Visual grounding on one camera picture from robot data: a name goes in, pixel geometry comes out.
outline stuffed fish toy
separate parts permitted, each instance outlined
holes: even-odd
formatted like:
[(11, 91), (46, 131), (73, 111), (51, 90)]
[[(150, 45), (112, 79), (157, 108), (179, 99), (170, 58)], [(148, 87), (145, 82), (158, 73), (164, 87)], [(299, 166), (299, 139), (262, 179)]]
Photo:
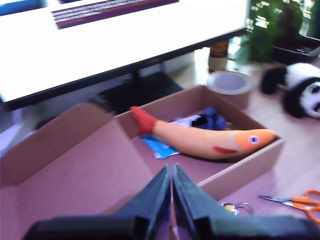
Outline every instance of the stuffed fish toy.
[(271, 129), (208, 130), (159, 120), (138, 106), (130, 108), (139, 134), (153, 134), (181, 153), (206, 159), (227, 159), (250, 154), (271, 143)]

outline open cardboard box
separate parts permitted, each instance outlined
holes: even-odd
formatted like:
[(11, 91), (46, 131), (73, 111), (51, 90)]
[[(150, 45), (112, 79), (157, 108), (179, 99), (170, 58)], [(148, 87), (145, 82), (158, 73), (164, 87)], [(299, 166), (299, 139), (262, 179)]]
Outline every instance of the open cardboard box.
[[(264, 128), (202, 85), (142, 107), (171, 122), (208, 106), (238, 129)], [(2, 239), (21, 239), (34, 222), (55, 216), (112, 214), (165, 164), (179, 163), (219, 201), (268, 171), (284, 145), (277, 136), (242, 158), (209, 161), (179, 154), (162, 160), (142, 142), (137, 127), (130, 112), (111, 116), (82, 103), (8, 151), (1, 160)]]

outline red fish tail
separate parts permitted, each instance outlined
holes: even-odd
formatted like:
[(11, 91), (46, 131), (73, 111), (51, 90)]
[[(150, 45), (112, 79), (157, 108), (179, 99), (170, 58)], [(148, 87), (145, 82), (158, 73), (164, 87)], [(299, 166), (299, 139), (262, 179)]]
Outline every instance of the red fish tail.
[(138, 121), (139, 134), (152, 134), (158, 119), (138, 106), (130, 107), (133, 117)]

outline metal key ring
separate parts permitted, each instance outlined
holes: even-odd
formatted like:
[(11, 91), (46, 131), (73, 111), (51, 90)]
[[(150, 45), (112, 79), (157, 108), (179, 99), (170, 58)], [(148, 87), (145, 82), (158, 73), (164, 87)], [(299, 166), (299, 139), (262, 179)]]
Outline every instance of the metal key ring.
[(247, 202), (241, 202), (236, 205), (229, 202), (223, 202), (221, 205), (235, 216), (239, 214), (239, 209), (245, 209), (250, 215), (254, 214), (254, 209)]
[(234, 205), (234, 208), (237, 209), (238, 212), (239, 212), (239, 209), (245, 209), (250, 215), (254, 214), (254, 209), (247, 202), (238, 203)]

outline panda stuffed animal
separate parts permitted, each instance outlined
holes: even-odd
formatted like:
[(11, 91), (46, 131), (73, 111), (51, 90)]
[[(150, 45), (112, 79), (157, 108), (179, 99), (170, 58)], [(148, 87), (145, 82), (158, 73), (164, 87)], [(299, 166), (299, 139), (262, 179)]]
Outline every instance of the panda stuffed animal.
[(309, 63), (295, 63), (267, 70), (260, 91), (275, 94), (285, 88), (284, 110), (295, 118), (320, 118), (320, 69)]

